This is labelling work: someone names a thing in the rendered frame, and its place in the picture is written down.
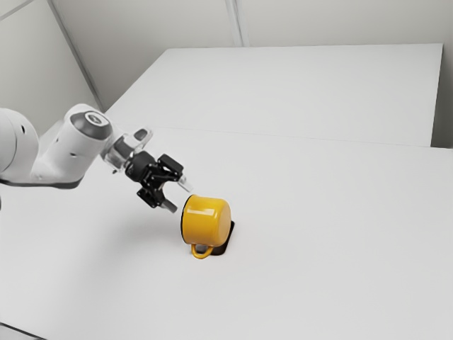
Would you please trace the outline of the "yellow enamel mug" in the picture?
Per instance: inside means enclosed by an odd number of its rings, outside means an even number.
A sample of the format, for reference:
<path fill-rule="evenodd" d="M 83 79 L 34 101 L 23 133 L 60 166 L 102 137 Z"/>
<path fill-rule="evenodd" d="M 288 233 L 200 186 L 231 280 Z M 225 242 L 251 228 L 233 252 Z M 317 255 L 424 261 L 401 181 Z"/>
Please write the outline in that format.
<path fill-rule="evenodd" d="M 183 206 L 180 232 L 191 254 L 202 260 L 227 244 L 231 224 L 231 208 L 225 199 L 191 195 Z"/>

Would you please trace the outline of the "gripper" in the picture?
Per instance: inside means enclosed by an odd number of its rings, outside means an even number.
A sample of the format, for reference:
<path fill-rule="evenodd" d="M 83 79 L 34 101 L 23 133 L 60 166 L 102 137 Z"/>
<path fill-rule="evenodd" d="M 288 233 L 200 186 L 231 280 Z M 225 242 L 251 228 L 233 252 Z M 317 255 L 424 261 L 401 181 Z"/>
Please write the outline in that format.
<path fill-rule="evenodd" d="M 153 170 L 158 170 L 155 179 L 151 179 Z M 193 190 L 183 173 L 184 167 L 175 159 L 162 154 L 157 160 L 148 152 L 142 151 L 135 154 L 126 170 L 126 176 L 134 182 L 140 183 L 141 188 L 137 195 L 151 208 L 167 209 L 171 213 L 177 211 L 177 206 L 164 195 L 164 184 L 172 181 L 177 183 L 187 192 Z"/>

